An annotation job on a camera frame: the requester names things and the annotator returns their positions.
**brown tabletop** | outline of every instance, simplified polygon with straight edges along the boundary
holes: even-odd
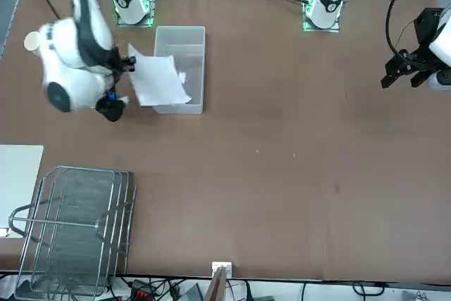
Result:
[[[69,0],[51,0],[69,14]],[[348,0],[341,33],[303,32],[285,0],[158,0],[157,25],[206,28],[205,112],[160,116],[132,97],[109,123],[53,109],[25,35],[52,19],[20,0],[0,61],[0,142],[44,145],[40,175],[66,164],[135,174],[130,273],[451,281],[451,96],[379,80],[390,0]],[[108,0],[101,0],[112,18]],[[398,0],[396,41],[434,0]],[[114,29],[151,55],[154,29]],[[401,41],[415,46],[409,27]],[[4,268],[23,242],[1,240]]]

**floor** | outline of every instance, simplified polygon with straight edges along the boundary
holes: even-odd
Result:
[[[147,282],[147,278],[138,278],[140,281]],[[127,281],[133,281],[133,278],[126,278]],[[152,279],[155,285],[158,285],[160,278]],[[0,297],[8,298],[14,291],[16,285],[16,276],[7,276],[0,281]],[[209,287],[209,280],[196,280],[190,279],[180,284],[180,294],[182,295],[188,291],[196,283],[199,284],[199,288],[202,295],[206,294]],[[251,288],[252,296],[254,299],[258,297],[273,297],[274,301],[301,301],[302,300],[302,288],[304,284],[302,282],[266,282],[266,281],[250,281],[249,286]],[[224,301],[239,301],[246,298],[246,285],[244,281],[230,280],[230,287],[226,288]],[[116,297],[123,297],[126,300],[130,296],[129,287],[122,282],[121,279],[116,278],[113,283],[113,291]],[[162,294],[164,291],[162,288],[158,289],[158,292]],[[366,293],[378,293],[381,291],[379,288],[365,288]],[[428,301],[445,301],[449,300],[451,292],[431,291],[431,290],[416,290],[416,289],[400,289],[400,288],[387,288],[384,293],[378,297],[371,297],[373,301],[421,301],[421,299],[415,300],[417,293],[421,296],[426,296]],[[98,297],[96,301],[103,299],[109,299],[112,297],[111,293],[104,293]],[[164,295],[159,301],[171,301],[170,295]],[[362,296],[356,294],[351,286],[348,285],[321,285],[308,283],[305,286],[304,301],[360,301],[363,300]]]

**sheet of paper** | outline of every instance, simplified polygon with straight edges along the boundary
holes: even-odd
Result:
[[[21,238],[9,230],[8,217],[20,206],[32,201],[44,146],[0,145],[0,237]],[[16,214],[28,217],[28,210]],[[26,222],[14,225],[25,229]]]
[[[131,44],[128,55],[136,58],[130,72],[133,88],[141,106],[186,104],[191,100],[183,88],[172,56],[143,56]]]

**clear plastic bin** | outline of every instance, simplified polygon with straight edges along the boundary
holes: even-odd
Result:
[[[204,110],[204,26],[158,26],[154,56],[174,56],[175,68],[186,74],[183,84],[192,98],[186,104],[154,106],[162,114],[200,114]]]

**metal wire rack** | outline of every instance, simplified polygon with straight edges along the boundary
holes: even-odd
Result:
[[[35,203],[9,217],[10,228],[25,237],[17,299],[93,300],[111,285],[119,265],[126,272],[137,190],[129,183],[127,171],[67,166],[40,181]],[[16,216],[31,208],[30,218]],[[14,221],[27,221],[28,232]],[[31,291],[22,292],[20,276],[30,271]]]

